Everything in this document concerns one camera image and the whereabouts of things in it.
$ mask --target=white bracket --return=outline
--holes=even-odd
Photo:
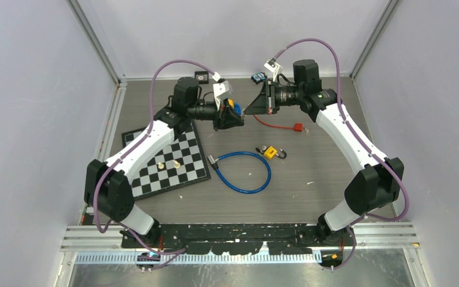
[[[282,73],[282,66],[279,65],[277,62],[268,60],[265,63],[265,68],[269,70],[272,73],[272,80],[275,82],[277,79],[277,76]]]

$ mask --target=orange object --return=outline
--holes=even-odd
[[[275,128],[277,128],[277,129],[294,130],[294,131],[296,131],[296,132],[301,132],[301,131],[303,130],[303,125],[300,124],[300,123],[296,123],[296,124],[295,124],[295,127],[285,127],[285,126],[276,126],[275,124],[268,124],[268,123],[265,123],[264,121],[262,121],[261,119],[259,119],[256,115],[254,115],[254,118],[255,118],[258,122],[264,124],[264,125],[267,126],[267,127],[275,127]]]

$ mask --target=chessboard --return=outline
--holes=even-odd
[[[123,133],[123,146],[132,142],[144,130],[142,128]],[[134,199],[143,199],[207,179],[210,179],[209,167],[196,125],[191,121],[191,127],[185,133],[140,169],[139,176],[132,180],[131,187]]]

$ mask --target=black joint housing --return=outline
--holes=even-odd
[[[322,90],[317,93],[306,94],[300,100],[300,110],[316,122],[317,114],[323,111],[327,106],[337,103],[337,93],[331,88]]]
[[[325,213],[321,214],[317,219],[316,224],[316,237],[319,243],[323,245],[332,245],[341,240],[342,235],[346,232],[346,229],[333,231],[325,220]]]
[[[168,127],[173,129],[175,139],[177,139],[189,128],[192,118],[187,113],[174,112],[171,108],[165,106],[154,115],[154,120],[168,124]]]
[[[89,206],[93,205],[97,182],[108,168],[106,163],[99,160],[93,160],[87,166],[84,201]],[[99,211],[117,222],[129,215],[134,198],[126,175],[115,170],[110,171],[99,190],[97,205]]]
[[[385,164],[402,180],[404,165],[399,158],[385,158]],[[360,170],[344,191],[349,208],[358,215],[390,204],[399,198],[400,186],[381,165]]]
[[[161,228],[159,227],[159,221],[157,221],[157,219],[154,218],[154,224],[152,225],[152,228],[149,230],[149,232],[147,232],[147,234],[142,235],[138,234],[137,232],[135,233],[147,246],[157,247],[157,245],[159,244],[159,239],[161,237]],[[134,236],[131,234],[131,232],[129,232],[129,230],[121,230],[120,234],[127,237],[127,239],[123,237],[123,241],[131,240],[133,242],[138,242],[138,240],[134,238]]]
[[[200,83],[195,78],[180,78],[173,90],[171,110],[186,113],[188,107],[196,104],[199,88]]]
[[[306,94],[323,90],[321,88],[321,79],[319,78],[319,66],[312,59],[299,60],[293,63],[293,77],[296,85],[302,86],[301,83],[304,83],[307,86]]]

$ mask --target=blue cable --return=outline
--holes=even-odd
[[[234,157],[235,155],[250,155],[252,157],[258,158],[259,160],[261,160],[265,164],[265,166],[267,167],[268,177],[267,177],[267,181],[265,181],[265,183],[260,188],[257,188],[255,190],[243,190],[241,188],[238,188],[238,187],[234,186],[233,184],[230,184],[224,178],[222,173],[219,171],[219,166],[217,165],[217,161],[218,160],[223,160],[223,159],[228,158],[228,157]],[[264,190],[268,186],[268,184],[270,183],[270,179],[272,179],[272,170],[270,169],[270,165],[267,163],[267,161],[264,158],[262,158],[258,154],[255,154],[254,152],[248,152],[248,151],[230,152],[229,154],[225,154],[225,155],[220,156],[216,160],[214,160],[213,157],[210,155],[209,156],[209,161],[210,161],[210,164],[212,165],[212,167],[215,169],[215,172],[217,173],[217,175],[221,178],[222,182],[224,182],[224,184],[227,185],[232,190],[238,191],[240,193],[244,193],[244,194],[258,193],[258,192]]]

